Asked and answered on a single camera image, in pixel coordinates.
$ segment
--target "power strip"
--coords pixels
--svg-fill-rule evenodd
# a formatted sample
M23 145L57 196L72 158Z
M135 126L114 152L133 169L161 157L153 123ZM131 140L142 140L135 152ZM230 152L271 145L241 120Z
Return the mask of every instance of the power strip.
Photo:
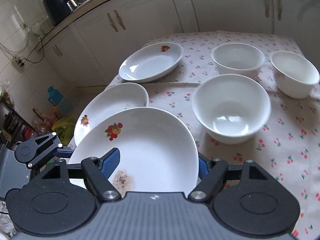
M12 62L20 69L23 69L24 62L22 62L20 57L13 56L12 57Z

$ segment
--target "fruit decal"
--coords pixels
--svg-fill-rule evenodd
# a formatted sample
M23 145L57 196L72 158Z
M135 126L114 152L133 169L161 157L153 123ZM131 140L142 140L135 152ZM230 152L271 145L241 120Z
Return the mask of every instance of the fruit decal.
M169 46L166 46L166 45L161 46L161 52L166 52L166 51L168 51L169 49L170 49Z
M83 117L82 117L82 119L81 119L81 124L83 125L83 126L88 126L88 124L89 124L89 119L88 119L88 116L85 114Z
M118 137L122 127L122 123L114 123L113 125L110 125L104 132L107 134L107 137L110 137L109 140L112 141Z

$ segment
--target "food stain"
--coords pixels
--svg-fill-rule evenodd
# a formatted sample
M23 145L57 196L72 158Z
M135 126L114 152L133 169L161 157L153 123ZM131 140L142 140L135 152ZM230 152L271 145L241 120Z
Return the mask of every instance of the food stain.
M124 197L127 191L134 190L133 181L133 177L128 175L126 170L118 171L112 180L112 185L121 194L121 197Z

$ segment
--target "cabinet handle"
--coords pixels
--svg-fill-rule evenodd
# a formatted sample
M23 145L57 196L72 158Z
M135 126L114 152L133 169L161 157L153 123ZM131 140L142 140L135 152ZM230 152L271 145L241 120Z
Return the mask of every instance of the cabinet handle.
M269 18L269 12L270 12L270 1L269 0L264 0L265 5L266 5L266 11L265 11L265 16Z
M282 1L278 0L278 21L282 18Z
M56 46L57 52L58 52L61 56L63 56L63 54L62 54L62 52L61 52L61 49L59 49L56 44L55 44L55 46Z
M117 29L117 27L116 27L116 25L115 25L115 22L114 22L113 19L111 18L110 13L107 13L107 16L108 16L109 23L110 23L111 27L114 28L115 31L116 31L116 33L117 33L117 32L118 32L118 29Z
M54 53L60 57L60 55L59 55L58 52L56 51L56 48L55 48L54 46L52 46L52 48L53 48Z
M119 16L117 10L114 10L114 12L115 12L115 15L117 17L118 23L121 25L122 29L125 31L125 26L123 24L123 21L122 21L121 17Z

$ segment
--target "oval white plate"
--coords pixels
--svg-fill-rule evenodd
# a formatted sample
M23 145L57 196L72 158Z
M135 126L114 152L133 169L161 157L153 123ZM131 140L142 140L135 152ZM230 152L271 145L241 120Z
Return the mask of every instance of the oval white plate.
M159 79L178 65L182 54L182 47L174 42L160 42L146 46L122 63L119 76L137 83Z
M90 130L113 114L148 105L148 92L139 84L123 83L104 90L86 106L79 116L74 130L76 145Z
M196 186L195 141L183 122L167 111L138 107L109 117L86 135L69 163L100 158L113 147L119 148L121 157L109 181L122 196L126 191L184 192L188 196Z

